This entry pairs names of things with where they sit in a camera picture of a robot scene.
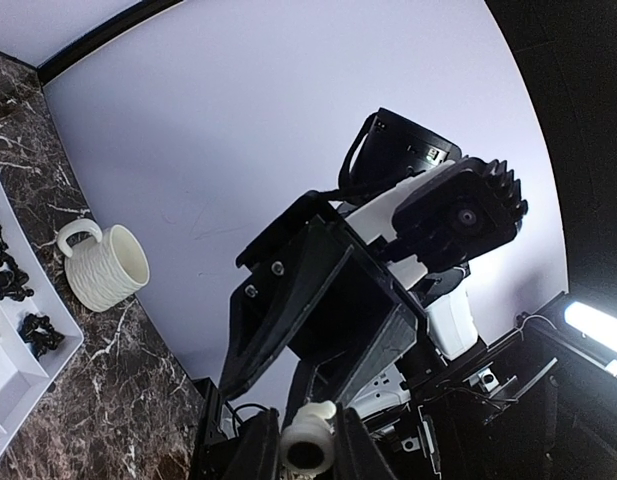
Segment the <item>white queen chess piece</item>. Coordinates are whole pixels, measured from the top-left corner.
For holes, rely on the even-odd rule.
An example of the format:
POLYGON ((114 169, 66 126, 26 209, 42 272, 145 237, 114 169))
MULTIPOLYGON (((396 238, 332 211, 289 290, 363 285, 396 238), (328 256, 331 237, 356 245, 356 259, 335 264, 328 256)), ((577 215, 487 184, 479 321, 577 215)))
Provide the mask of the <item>white queen chess piece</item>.
POLYGON ((334 463, 333 427, 337 413, 332 401, 309 402, 302 406, 280 437, 280 459, 293 473, 316 476, 334 463))

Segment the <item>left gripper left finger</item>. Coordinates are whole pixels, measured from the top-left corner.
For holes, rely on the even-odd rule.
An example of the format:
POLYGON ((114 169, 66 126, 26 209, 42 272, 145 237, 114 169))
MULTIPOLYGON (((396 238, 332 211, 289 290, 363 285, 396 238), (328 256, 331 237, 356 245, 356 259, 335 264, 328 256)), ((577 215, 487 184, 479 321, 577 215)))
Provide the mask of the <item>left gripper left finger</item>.
POLYGON ((227 468, 229 480, 275 480, 279 478, 279 412, 261 411, 246 421, 236 452, 227 468))

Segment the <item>cream ribbed mug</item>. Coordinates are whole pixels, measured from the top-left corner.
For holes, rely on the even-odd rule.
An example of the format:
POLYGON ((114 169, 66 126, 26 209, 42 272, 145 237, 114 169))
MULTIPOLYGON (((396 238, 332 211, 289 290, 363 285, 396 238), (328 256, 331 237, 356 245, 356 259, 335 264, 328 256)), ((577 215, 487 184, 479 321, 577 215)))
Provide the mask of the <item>cream ribbed mug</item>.
POLYGON ((56 244, 72 292, 93 312, 112 308, 150 280, 144 250, 123 225, 102 229, 90 219, 77 219, 58 231, 56 244))

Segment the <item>pile of black chess pieces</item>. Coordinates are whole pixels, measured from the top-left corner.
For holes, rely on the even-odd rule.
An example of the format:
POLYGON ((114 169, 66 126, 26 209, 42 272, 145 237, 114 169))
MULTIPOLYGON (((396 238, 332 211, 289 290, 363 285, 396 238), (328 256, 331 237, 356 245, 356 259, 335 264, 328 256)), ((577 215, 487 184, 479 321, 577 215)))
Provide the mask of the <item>pile of black chess pieces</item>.
MULTIPOLYGON (((20 268, 8 249, 0 224, 0 301, 10 299, 21 303, 32 297, 35 291, 27 285, 29 274, 20 268)), ((25 314, 17 331, 24 343, 30 346, 36 359, 56 351, 65 339, 65 335, 52 325, 48 315, 25 314)))

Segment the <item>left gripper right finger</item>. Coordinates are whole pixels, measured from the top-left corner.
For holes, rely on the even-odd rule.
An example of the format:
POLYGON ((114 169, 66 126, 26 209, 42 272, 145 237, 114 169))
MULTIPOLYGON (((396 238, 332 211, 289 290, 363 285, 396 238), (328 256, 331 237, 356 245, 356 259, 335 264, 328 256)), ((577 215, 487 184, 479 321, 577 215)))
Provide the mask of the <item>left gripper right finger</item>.
POLYGON ((397 479, 356 410, 338 405, 334 433, 334 479, 397 479))

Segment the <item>black front rail base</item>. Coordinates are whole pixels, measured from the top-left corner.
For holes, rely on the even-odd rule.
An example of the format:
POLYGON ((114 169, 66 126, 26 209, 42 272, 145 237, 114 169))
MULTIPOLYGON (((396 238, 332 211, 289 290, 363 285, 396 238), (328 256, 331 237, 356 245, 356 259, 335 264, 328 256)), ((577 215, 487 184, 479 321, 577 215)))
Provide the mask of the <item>black front rail base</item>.
MULTIPOLYGON (((408 353, 337 410, 357 411, 397 479, 617 479, 617 353, 565 322, 575 301, 561 293, 449 364, 408 353)), ((201 387, 189 475, 228 479, 247 420, 224 429, 224 400, 201 387)), ((278 479, 334 479, 279 460, 278 479)))

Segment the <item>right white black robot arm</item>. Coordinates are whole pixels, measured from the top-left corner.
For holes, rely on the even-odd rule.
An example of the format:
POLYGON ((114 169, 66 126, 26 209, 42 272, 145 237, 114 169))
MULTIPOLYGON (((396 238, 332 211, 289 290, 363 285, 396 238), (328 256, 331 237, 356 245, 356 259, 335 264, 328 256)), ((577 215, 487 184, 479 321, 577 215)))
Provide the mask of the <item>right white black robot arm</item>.
POLYGON ((425 164, 411 121, 364 121, 338 186, 308 191, 238 255, 219 388, 251 389, 284 349, 299 359, 289 399, 347 402, 425 334, 411 288, 484 249, 493 225, 481 160, 425 164))

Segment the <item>bright light strip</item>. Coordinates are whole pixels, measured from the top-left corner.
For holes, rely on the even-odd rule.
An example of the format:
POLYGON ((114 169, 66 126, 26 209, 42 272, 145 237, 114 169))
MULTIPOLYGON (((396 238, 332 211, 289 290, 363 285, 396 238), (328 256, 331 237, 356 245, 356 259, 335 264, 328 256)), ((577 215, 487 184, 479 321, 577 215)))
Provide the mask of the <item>bright light strip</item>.
POLYGON ((565 322, 617 353, 617 318, 575 301, 564 311, 565 322))

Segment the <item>white plastic compartment tray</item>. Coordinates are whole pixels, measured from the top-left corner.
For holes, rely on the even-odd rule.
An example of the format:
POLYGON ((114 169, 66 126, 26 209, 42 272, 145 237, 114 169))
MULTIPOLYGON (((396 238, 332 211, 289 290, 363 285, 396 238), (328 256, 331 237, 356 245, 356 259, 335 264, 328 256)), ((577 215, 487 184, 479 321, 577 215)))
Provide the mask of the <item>white plastic compartment tray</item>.
POLYGON ((70 363, 84 335, 33 252, 0 181, 0 224, 8 252, 25 271, 34 295, 0 300, 0 455, 15 437, 48 387, 70 363), (19 334, 29 314, 47 316, 65 336, 55 351, 40 358, 19 334))

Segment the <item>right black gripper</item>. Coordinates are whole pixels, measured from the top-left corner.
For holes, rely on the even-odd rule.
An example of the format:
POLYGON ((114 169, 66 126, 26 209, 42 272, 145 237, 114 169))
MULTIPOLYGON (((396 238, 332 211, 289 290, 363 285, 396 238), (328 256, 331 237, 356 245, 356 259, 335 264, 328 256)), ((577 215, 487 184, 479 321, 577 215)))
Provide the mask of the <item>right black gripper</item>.
POLYGON ((348 405, 417 341, 421 305, 316 191, 237 257, 250 275, 230 297, 219 381, 233 400, 290 348, 308 369, 309 401, 348 405))

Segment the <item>right black frame post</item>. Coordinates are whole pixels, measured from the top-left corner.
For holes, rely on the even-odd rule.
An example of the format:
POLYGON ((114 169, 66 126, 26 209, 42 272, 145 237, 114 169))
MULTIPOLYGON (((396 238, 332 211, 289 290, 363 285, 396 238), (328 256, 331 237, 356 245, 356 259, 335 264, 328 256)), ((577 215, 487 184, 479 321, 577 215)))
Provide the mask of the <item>right black frame post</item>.
POLYGON ((181 3, 182 0, 145 0, 115 14, 42 63, 37 68, 40 84, 48 85, 98 49, 181 3))

